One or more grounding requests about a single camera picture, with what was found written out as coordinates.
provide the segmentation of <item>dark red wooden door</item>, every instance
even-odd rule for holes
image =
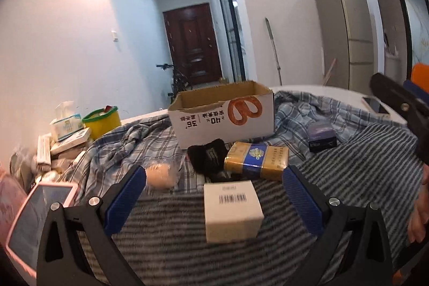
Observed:
[[[174,65],[195,84],[222,77],[208,3],[164,12]]]

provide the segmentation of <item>gold and blue package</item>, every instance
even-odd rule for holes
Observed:
[[[225,158],[224,169],[250,180],[265,178],[281,182],[288,159],[287,147],[235,142]]]

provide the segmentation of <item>yellow bucket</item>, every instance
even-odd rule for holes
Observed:
[[[121,126],[117,106],[113,106],[107,112],[105,108],[97,109],[83,118],[82,122],[85,127],[91,128],[91,138],[94,141],[114,128]]]

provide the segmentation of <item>black door frame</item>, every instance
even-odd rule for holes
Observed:
[[[229,41],[229,33],[228,33],[228,28],[227,28],[227,18],[225,15],[225,11],[224,11],[224,7],[222,5],[222,0],[219,0],[220,2],[220,8],[222,9],[222,16],[224,18],[224,24],[225,24],[225,30],[226,30],[226,35],[227,35],[227,42],[228,42],[228,48],[230,50],[230,58],[231,58],[231,68],[232,68],[232,76],[234,77],[234,81],[237,81],[237,77],[235,76],[235,72],[234,72],[234,58],[233,58],[233,50]],[[237,53],[239,55],[239,68],[240,68],[240,73],[242,76],[242,81],[246,80],[246,73],[245,73],[245,69],[244,69],[244,61],[243,61],[243,51],[242,51],[242,46],[241,46],[241,41],[240,41],[240,34],[239,34],[239,27],[238,27],[238,23],[237,23],[237,17],[235,16],[235,10],[234,10],[234,4],[232,2],[232,0],[228,0],[228,5],[230,7],[230,12],[231,12],[231,18],[232,18],[232,26],[234,27],[234,35],[235,35],[235,43],[237,46]]]
[[[411,26],[410,19],[408,17],[407,4],[405,0],[400,0],[400,2],[405,22],[405,35],[407,37],[407,79],[411,79],[411,73],[413,71],[413,41],[411,38]],[[425,2],[429,14],[429,0],[425,0]]]

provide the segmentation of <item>open cardboard box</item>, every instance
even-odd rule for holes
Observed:
[[[273,92],[254,81],[180,92],[168,114],[181,149],[274,132]]]

